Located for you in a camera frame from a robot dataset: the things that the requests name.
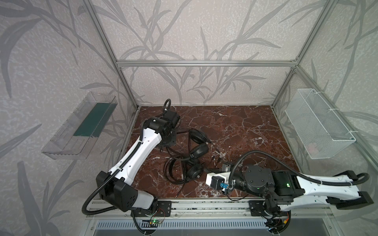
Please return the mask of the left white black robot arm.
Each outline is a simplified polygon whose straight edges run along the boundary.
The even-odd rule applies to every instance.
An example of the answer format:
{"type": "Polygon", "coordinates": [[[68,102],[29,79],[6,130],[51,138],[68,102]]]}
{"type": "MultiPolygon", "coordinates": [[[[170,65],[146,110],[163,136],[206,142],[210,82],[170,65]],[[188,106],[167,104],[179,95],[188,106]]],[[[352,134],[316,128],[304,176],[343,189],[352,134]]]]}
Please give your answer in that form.
{"type": "Polygon", "coordinates": [[[82,206],[84,215],[96,215],[114,209],[127,212],[139,208],[149,213],[157,210],[157,198],[147,192],[134,189],[132,184],[140,167],[155,147],[171,147],[176,144],[176,126],[180,116],[172,111],[170,106],[171,100],[167,99],[162,113],[150,117],[142,124],[139,138],[124,157],[107,173],[101,171],[97,175],[97,189],[82,206]],[[96,195],[108,202],[110,207],[88,210],[87,207],[96,195]]]}

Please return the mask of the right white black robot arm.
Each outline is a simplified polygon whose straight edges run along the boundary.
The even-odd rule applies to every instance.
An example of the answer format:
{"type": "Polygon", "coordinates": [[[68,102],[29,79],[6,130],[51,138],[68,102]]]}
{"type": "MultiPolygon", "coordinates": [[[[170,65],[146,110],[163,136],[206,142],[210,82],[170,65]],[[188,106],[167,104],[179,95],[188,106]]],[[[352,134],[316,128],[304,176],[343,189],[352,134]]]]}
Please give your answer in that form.
{"type": "Polygon", "coordinates": [[[258,201],[250,202],[252,215],[282,216],[294,208],[315,205],[333,205],[339,210],[359,209],[374,204],[366,191],[358,185],[369,180],[367,173],[356,174],[345,171],[333,177],[308,176],[295,171],[274,156],[252,150],[243,154],[228,172],[207,177],[207,184],[223,194],[240,190],[257,196],[258,201]],[[247,165],[239,170],[243,161],[252,154],[262,154],[276,161],[285,170],[272,171],[256,165],[247,165]]]}

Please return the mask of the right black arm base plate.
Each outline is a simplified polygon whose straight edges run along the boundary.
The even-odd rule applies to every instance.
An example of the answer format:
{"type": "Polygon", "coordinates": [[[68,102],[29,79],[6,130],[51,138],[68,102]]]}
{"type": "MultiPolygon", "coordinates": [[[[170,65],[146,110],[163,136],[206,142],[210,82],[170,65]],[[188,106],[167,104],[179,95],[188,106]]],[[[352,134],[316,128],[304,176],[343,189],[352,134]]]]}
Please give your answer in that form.
{"type": "Polygon", "coordinates": [[[284,210],[282,206],[268,200],[250,200],[248,201],[251,216],[261,216],[267,219],[279,217],[291,217],[290,210],[284,210]]]}

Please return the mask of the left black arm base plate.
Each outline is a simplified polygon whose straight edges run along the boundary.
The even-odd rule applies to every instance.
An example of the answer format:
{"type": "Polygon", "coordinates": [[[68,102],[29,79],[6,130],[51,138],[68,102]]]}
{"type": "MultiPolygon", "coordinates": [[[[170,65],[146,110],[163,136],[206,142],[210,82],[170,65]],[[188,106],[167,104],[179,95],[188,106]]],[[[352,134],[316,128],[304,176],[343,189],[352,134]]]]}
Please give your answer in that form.
{"type": "Polygon", "coordinates": [[[169,217],[171,210],[171,201],[155,200],[148,209],[136,208],[133,209],[132,212],[135,217],[169,217]]]}

